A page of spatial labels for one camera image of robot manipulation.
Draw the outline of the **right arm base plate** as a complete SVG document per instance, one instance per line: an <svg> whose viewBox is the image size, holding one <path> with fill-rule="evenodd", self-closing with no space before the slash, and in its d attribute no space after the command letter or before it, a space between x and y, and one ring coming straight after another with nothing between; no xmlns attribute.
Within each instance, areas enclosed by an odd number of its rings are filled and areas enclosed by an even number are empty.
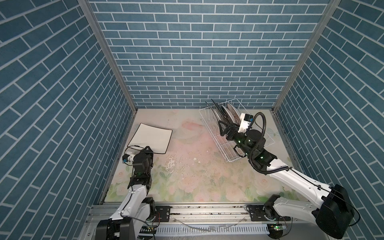
<svg viewBox="0 0 384 240"><path fill-rule="evenodd" d="M249 213L252 222L285 222L291 220L291 217L279 216L274 210L266 210L264 205L246 205L245 209Z"/></svg>

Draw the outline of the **white square plate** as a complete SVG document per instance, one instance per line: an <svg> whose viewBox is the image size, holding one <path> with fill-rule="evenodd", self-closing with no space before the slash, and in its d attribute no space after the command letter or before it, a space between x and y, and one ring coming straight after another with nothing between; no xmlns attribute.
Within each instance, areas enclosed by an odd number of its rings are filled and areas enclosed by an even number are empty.
<svg viewBox="0 0 384 240"><path fill-rule="evenodd" d="M217 114L216 110L209 103L206 102L206 104L210 108L210 110L213 112L213 116L217 120L217 124L219 126L219 130L221 131L222 127L220 125L220 120L221 120L220 116Z"/></svg>
<svg viewBox="0 0 384 240"><path fill-rule="evenodd" d="M172 133L172 130L140 123L128 146L134 149L149 146L154 154L165 154L168 150Z"/></svg>

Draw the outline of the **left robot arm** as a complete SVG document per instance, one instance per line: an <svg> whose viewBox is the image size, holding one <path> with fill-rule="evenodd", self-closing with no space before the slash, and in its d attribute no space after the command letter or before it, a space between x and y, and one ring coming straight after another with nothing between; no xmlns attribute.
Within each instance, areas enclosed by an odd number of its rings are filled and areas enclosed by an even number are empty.
<svg viewBox="0 0 384 240"><path fill-rule="evenodd" d="M118 209L96 227L96 240L135 240L144 225L151 226L156 215L155 201L148 197L152 185L151 170L154 152L149 146L133 157L133 175L128 193Z"/></svg>

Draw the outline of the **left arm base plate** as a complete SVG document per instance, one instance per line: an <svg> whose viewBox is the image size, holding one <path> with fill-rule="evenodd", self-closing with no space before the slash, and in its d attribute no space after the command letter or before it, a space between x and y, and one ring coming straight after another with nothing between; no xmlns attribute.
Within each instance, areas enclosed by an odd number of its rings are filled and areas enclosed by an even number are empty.
<svg viewBox="0 0 384 240"><path fill-rule="evenodd" d="M156 206L155 222L168 223L170 221L171 206Z"/></svg>

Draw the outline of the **floral black square plate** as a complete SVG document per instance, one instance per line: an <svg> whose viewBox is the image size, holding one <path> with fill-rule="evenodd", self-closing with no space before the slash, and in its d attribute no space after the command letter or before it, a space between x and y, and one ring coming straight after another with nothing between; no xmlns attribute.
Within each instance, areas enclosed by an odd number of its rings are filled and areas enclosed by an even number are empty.
<svg viewBox="0 0 384 240"><path fill-rule="evenodd" d="M226 124L230 124L231 121L229 119L227 112L224 110L223 106L217 104L213 99L211 99L211 101L215 106L215 110L218 113L219 119Z"/></svg>

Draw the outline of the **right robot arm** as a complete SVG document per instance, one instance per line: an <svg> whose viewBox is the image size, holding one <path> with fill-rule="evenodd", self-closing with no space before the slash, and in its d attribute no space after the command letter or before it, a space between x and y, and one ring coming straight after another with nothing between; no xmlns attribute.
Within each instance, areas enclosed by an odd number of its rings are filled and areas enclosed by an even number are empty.
<svg viewBox="0 0 384 240"><path fill-rule="evenodd" d="M273 195L264 205L267 219L291 217L317 225L334 239L342 239L358 212L352 205L347 190L318 182L293 167L288 166L265 148L267 121L262 113L243 120L240 126L218 121L221 136L235 142L243 151L252 168L292 188L307 199L306 202L290 201Z"/></svg>

